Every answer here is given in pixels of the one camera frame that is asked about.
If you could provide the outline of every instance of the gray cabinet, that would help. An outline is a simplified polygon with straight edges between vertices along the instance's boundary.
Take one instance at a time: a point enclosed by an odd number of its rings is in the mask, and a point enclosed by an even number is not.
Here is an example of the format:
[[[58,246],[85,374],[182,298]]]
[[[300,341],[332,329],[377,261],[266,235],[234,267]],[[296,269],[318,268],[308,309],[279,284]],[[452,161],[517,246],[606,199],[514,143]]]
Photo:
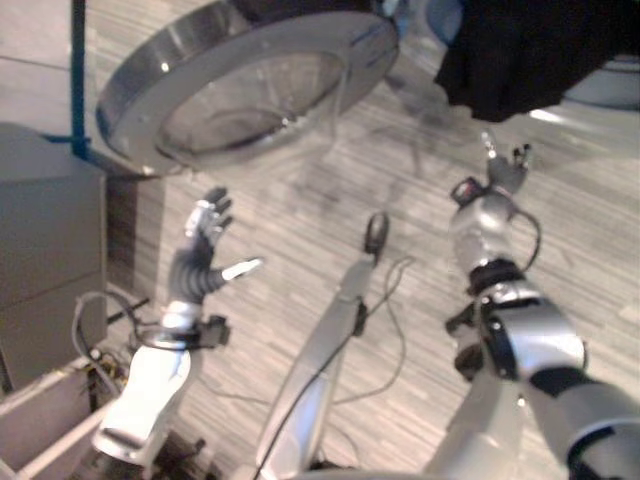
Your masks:
[[[0,369],[20,388],[76,355],[75,298],[105,287],[105,179],[34,131],[0,123]],[[87,309],[90,343],[104,304]]]

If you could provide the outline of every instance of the black cloth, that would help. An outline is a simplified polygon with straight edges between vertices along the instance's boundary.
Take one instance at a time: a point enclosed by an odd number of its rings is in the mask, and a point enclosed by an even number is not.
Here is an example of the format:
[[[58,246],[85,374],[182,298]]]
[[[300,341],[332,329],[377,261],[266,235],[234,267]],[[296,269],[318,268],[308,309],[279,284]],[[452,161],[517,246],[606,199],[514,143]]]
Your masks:
[[[560,103],[619,53],[638,55],[633,0],[468,0],[436,76],[451,105],[501,122]]]

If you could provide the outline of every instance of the black cable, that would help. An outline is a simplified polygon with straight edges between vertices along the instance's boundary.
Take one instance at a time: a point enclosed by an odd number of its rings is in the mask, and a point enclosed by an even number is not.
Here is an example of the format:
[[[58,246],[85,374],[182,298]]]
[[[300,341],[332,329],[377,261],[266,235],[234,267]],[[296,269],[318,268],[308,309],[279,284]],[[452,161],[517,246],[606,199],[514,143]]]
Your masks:
[[[316,379],[320,375],[322,375],[322,372],[324,372],[325,369],[331,364],[333,359],[338,356],[338,354],[344,349],[344,347],[346,347],[346,345],[347,345],[347,343],[349,343],[350,339],[351,339],[351,335],[349,334],[348,336],[346,336],[340,342],[340,344],[333,350],[333,352],[331,352],[331,355],[329,355],[329,357],[325,360],[325,362],[322,364],[322,366],[315,371],[315,373],[311,376],[311,378],[307,381],[307,383],[305,383],[305,385],[300,389],[300,392],[298,393],[296,398],[293,400],[293,402],[291,402],[291,406],[289,407],[289,410],[287,410],[287,413],[285,414],[284,418],[280,422],[280,425],[278,425],[278,428],[276,429],[275,433],[273,434],[273,440],[271,440],[271,443],[269,444],[269,448],[267,448],[267,451],[265,452],[264,457],[262,458],[262,461],[260,462],[260,465],[256,469],[256,473],[253,476],[253,480],[258,480],[260,478],[260,472],[262,472],[262,469],[266,465],[267,460],[269,459],[269,456],[271,455],[271,452],[273,451],[273,448],[276,445],[276,441],[278,440],[278,437],[282,433],[282,430],[284,429],[285,425],[287,424],[287,421],[289,420],[289,417],[293,413],[296,405],[298,405],[298,402],[302,399],[304,394],[307,393],[307,390],[313,384],[313,382],[315,382]]]
[[[349,397],[345,397],[345,398],[341,398],[340,400],[336,400],[334,403],[334,405],[344,405],[345,403],[350,403],[350,402],[355,402],[358,400],[362,400],[364,398],[369,398],[369,397],[373,397],[375,395],[379,395],[380,393],[383,393],[385,391],[387,391],[388,389],[390,389],[393,384],[396,382],[396,380],[398,379],[398,377],[400,376],[400,373],[402,372],[402,368],[404,367],[404,363],[405,360],[407,358],[407,338],[404,334],[404,331],[402,330],[402,327],[400,326],[400,322],[398,322],[398,317],[396,316],[395,312],[393,311],[393,307],[391,306],[391,301],[390,301],[390,297],[391,295],[393,295],[393,293],[396,291],[396,289],[398,288],[398,286],[400,285],[400,282],[402,280],[402,275],[404,273],[404,270],[406,268],[408,268],[413,262],[415,261],[415,258],[407,256],[404,258],[401,258],[400,260],[398,260],[387,272],[387,275],[385,277],[384,280],[384,297],[382,297],[382,300],[378,303],[378,305],[382,305],[382,302],[384,302],[387,306],[387,311],[389,313],[389,317],[391,318],[391,322],[393,323],[393,326],[396,330],[396,333],[398,335],[398,338],[400,339],[400,355],[399,355],[399,359],[398,359],[398,363],[396,364],[396,368],[394,369],[391,377],[389,377],[389,379],[382,384],[380,387],[374,388],[373,390],[370,390],[368,392],[364,392],[364,393],[359,393],[356,395],[352,395]],[[389,280],[391,280],[391,273],[397,268],[398,270],[398,274],[396,277],[396,280],[393,284],[393,287],[389,288]],[[369,315],[367,316],[371,316],[374,312],[375,312],[375,308],[372,309],[371,313],[369,313]]]
[[[207,382],[205,382],[202,378],[198,378],[198,381],[210,393],[212,393],[212,394],[214,394],[214,395],[216,395],[218,397],[229,398],[231,400],[240,400],[242,402],[256,403],[258,405],[265,405],[265,406],[271,405],[271,402],[268,402],[267,400],[262,400],[261,398],[249,397],[249,396],[240,395],[240,394],[237,394],[237,393],[229,393],[229,392],[222,392],[220,390],[216,390],[211,385],[209,385]]]
[[[531,268],[531,266],[535,263],[536,259],[538,258],[538,255],[540,254],[540,248],[542,247],[542,225],[534,215],[527,212],[526,210],[521,210],[518,208],[516,210],[516,215],[520,215],[526,218],[529,221],[529,223],[531,223],[531,225],[533,225],[533,227],[536,229],[536,244],[535,244],[535,247],[533,248],[533,252],[531,252],[531,255],[529,256],[529,260],[527,261],[526,265],[522,269],[522,272],[524,273]]]
[[[401,258],[400,260],[396,261],[391,266],[391,268],[389,269],[389,272],[387,272],[387,276],[390,277],[390,272],[393,271],[395,268],[397,268],[401,263],[407,261],[408,258],[411,258],[411,260],[413,261],[412,257]],[[395,290],[400,285],[401,279],[402,279],[402,276],[400,275],[399,278],[397,279],[396,283],[394,284],[393,288],[389,289],[388,291],[386,291],[384,296],[382,297],[382,299],[380,299],[380,301],[367,314],[367,318],[370,317],[371,315],[373,315],[380,308],[380,306],[382,306],[383,303],[385,303],[386,301],[389,300],[391,295],[393,295]],[[262,469],[266,465],[267,460],[269,459],[269,456],[271,455],[271,452],[273,451],[273,448],[276,445],[276,441],[278,440],[278,437],[282,433],[282,430],[284,429],[285,425],[287,424],[287,421],[289,420],[289,417],[291,417],[291,414],[293,413],[295,407],[298,405],[298,402],[300,402],[300,400],[302,399],[304,394],[307,392],[309,387],[313,384],[313,382],[316,381],[316,379],[322,374],[322,372],[324,372],[324,370],[331,364],[331,362],[338,356],[338,354],[340,352],[342,352],[342,350],[346,347],[346,345],[347,345],[347,343],[349,342],[350,339],[351,339],[351,335],[348,335],[347,337],[345,337],[340,342],[340,344],[333,350],[331,355],[329,355],[329,357],[325,360],[325,362],[322,364],[322,366],[320,368],[318,368],[314,372],[314,374],[307,381],[307,383],[305,383],[304,386],[300,389],[300,392],[298,393],[296,398],[293,400],[293,402],[291,402],[291,406],[289,407],[289,410],[287,410],[287,413],[285,414],[285,416],[283,417],[282,421],[280,422],[280,425],[278,425],[278,428],[276,429],[275,433],[273,434],[271,443],[269,444],[269,447],[267,448],[267,451],[265,452],[264,457],[262,458],[262,460],[260,461],[260,464],[258,465],[258,467],[256,469],[256,473],[253,476],[253,480],[258,480],[260,478],[260,474],[262,472]]]
[[[135,316],[134,311],[131,308],[131,304],[129,301],[119,293],[107,290],[105,292],[100,291],[91,291],[82,294],[76,300],[76,308],[73,316],[73,320],[71,322],[71,342],[73,343],[76,351],[84,358],[86,358],[91,366],[96,370],[100,378],[105,383],[109,391],[114,397],[117,397],[120,394],[120,389],[115,384],[113,379],[109,376],[106,370],[97,362],[93,357],[91,357],[90,348],[87,344],[86,338],[82,331],[82,315],[84,313],[84,309],[87,304],[92,300],[97,300],[99,298],[111,299],[115,301],[123,312],[125,312],[126,316],[131,320],[134,328],[134,332],[137,335],[137,328],[140,320]]]
[[[133,310],[135,312],[136,310],[138,310],[139,308],[145,306],[149,302],[150,302],[150,300],[149,300],[148,297],[147,298],[143,298],[139,302],[134,303],[133,305],[131,305],[131,310]],[[126,315],[126,313],[124,312],[124,310],[121,310],[118,313],[114,313],[113,315],[108,316],[107,317],[107,325],[111,325],[112,323],[117,322],[118,320],[123,318],[125,315]]]

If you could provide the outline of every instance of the wooden floor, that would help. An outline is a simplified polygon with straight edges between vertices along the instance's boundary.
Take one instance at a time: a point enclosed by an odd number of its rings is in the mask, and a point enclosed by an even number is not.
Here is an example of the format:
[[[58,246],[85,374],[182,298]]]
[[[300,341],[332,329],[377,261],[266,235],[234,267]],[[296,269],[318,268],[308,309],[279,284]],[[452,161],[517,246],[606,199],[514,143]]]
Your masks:
[[[126,14],[134,3],[89,2],[89,25],[95,27],[89,35],[97,45],[97,70],[90,77],[94,93],[128,53],[122,45],[152,33],[163,14],[168,20],[175,16],[168,3],[156,7],[154,2],[154,12],[138,25],[136,16]],[[155,23],[145,23],[149,16],[157,16]],[[478,138],[484,127],[463,109],[447,108],[431,79],[401,58],[388,80],[340,119],[326,155],[307,151],[208,173],[110,180],[110,280],[136,297],[152,297],[149,316],[159,315],[166,300],[168,265],[185,216],[213,186],[226,185],[235,202],[235,223],[217,262],[267,258],[259,273],[228,286],[206,305],[207,312],[228,316],[234,330],[229,346],[206,354],[201,380],[189,391],[176,425],[187,438],[207,440],[203,460],[215,461],[227,474],[253,463],[267,407],[221,398],[211,389],[265,401],[275,396],[336,282],[357,257],[367,218],[377,210],[389,212],[392,231],[370,303],[381,295],[393,261],[405,255],[416,259],[392,300],[408,338],[408,357],[389,391],[334,408],[324,450],[338,463],[355,464],[346,433],[363,468],[417,471],[429,460],[468,388],[452,367],[454,347],[443,329],[468,302],[447,237],[455,211],[448,194],[468,175],[483,174]],[[588,341],[591,374],[640,399],[638,156],[595,150],[521,121],[494,132],[503,147],[528,141],[537,149],[533,173],[519,195],[522,207],[544,227],[532,280]],[[532,234],[525,224],[516,225],[522,261]],[[124,324],[111,333],[123,334]],[[337,398],[383,384],[399,349],[381,309],[365,335],[349,346]],[[530,415],[514,478],[566,478]]]

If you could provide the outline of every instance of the round metal rim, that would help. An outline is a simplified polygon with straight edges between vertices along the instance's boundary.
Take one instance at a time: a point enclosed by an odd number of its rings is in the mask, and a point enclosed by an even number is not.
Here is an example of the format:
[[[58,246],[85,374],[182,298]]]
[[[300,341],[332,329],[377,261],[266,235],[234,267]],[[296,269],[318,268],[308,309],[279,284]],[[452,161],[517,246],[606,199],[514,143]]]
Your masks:
[[[156,148],[164,120],[236,68],[300,52],[329,53],[345,64],[344,111],[391,68],[398,36],[360,0],[217,1],[160,30],[125,60],[100,95],[100,133],[110,148],[155,173],[188,165]]]

